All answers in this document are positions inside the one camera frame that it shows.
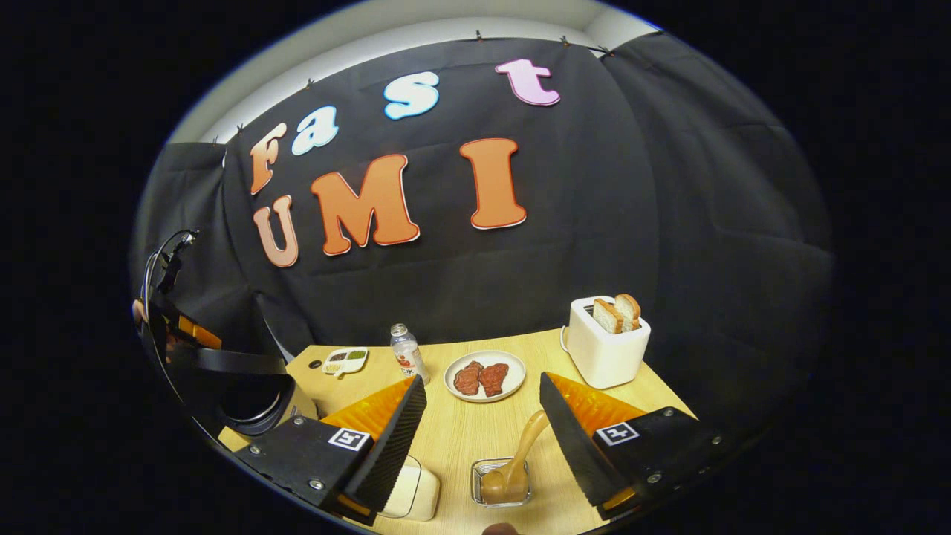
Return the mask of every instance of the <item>wooden spoon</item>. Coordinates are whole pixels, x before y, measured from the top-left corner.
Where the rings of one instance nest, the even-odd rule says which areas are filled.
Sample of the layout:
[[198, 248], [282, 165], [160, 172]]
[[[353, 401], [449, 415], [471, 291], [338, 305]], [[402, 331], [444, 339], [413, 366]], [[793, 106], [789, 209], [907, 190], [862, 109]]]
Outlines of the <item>wooden spoon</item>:
[[529, 418], [522, 438], [518, 441], [518, 451], [504, 466], [482, 476], [482, 501], [486, 504], [510, 504], [521, 502], [529, 492], [529, 474], [525, 471], [525, 456], [528, 455], [534, 440], [548, 426], [548, 415], [539, 410]]

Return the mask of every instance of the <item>letter m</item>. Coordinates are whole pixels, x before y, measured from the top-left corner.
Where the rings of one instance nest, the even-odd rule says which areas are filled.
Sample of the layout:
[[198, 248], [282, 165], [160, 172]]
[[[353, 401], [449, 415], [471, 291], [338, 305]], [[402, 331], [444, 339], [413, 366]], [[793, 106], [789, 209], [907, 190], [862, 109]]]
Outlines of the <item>letter m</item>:
[[371, 162], [359, 196], [337, 172], [325, 174], [311, 184], [311, 192], [320, 201], [327, 237], [324, 254], [334, 256], [350, 250], [350, 240], [343, 236], [341, 227], [357, 240], [357, 245], [365, 247], [374, 214], [377, 230], [373, 241], [379, 245], [402, 244], [419, 237], [419, 227], [410, 221], [403, 197], [403, 170], [407, 163], [402, 154], [382, 156]]

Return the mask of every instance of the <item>wooden table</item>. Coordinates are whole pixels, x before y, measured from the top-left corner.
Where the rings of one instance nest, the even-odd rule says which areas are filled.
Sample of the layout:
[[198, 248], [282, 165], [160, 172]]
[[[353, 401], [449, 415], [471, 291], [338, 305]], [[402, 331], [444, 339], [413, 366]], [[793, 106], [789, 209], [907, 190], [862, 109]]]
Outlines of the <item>wooden table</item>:
[[[560, 330], [420, 346], [432, 380], [426, 386], [428, 403], [410, 455], [441, 482], [436, 516], [428, 522], [377, 516], [371, 529], [386, 535], [480, 535], [487, 525], [508, 522], [524, 535], [559, 535], [581, 533], [606, 524], [574, 481], [550, 426], [542, 431], [528, 455], [533, 497], [526, 505], [490, 509], [477, 505], [470, 497], [472, 463], [514, 455], [522, 427], [541, 408], [541, 372], [550, 371], [584, 383], [571, 357], [561, 348]], [[370, 347], [363, 370], [345, 374], [341, 379], [308, 366], [315, 360], [326, 362], [327, 355], [339, 348], [311, 346], [287, 366], [305, 393], [317, 402], [321, 418], [403, 378], [389, 347]], [[515, 394], [494, 403], [475, 404], [458, 399], [446, 388], [446, 367], [455, 359], [482, 349], [508, 351], [525, 363], [527, 376]], [[648, 412], [675, 406], [693, 415], [647, 364], [641, 365], [630, 383], [602, 391]]]

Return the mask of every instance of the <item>meat slice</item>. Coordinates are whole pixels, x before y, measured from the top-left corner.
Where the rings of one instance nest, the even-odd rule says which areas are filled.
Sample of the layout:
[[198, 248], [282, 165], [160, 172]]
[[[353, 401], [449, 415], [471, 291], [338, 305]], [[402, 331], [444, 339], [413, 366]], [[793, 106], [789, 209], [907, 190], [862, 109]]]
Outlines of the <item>meat slice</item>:
[[456, 390], [467, 396], [475, 396], [478, 393], [478, 376], [482, 371], [482, 364], [479, 361], [472, 361], [463, 369], [456, 372], [453, 379], [453, 386]]
[[485, 388], [486, 397], [491, 398], [502, 393], [502, 381], [508, 374], [509, 365], [507, 364], [493, 364], [482, 369], [482, 372], [478, 374], [478, 381]]

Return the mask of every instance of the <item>water bottle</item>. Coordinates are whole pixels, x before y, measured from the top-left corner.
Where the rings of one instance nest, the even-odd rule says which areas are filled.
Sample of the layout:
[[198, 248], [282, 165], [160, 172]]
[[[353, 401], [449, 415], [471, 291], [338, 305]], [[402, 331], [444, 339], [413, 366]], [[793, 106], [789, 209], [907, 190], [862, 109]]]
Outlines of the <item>water bottle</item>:
[[403, 372], [403, 377], [413, 377], [419, 375], [422, 377], [422, 383], [429, 385], [429, 372], [426, 371], [426, 365], [422, 362], [422, 355], [419, 354], [419, 344], [416, 336], [409, 331], [404, 324], [396, 324], [390, 327], [390, 347], [397, 357], [399, 369]]

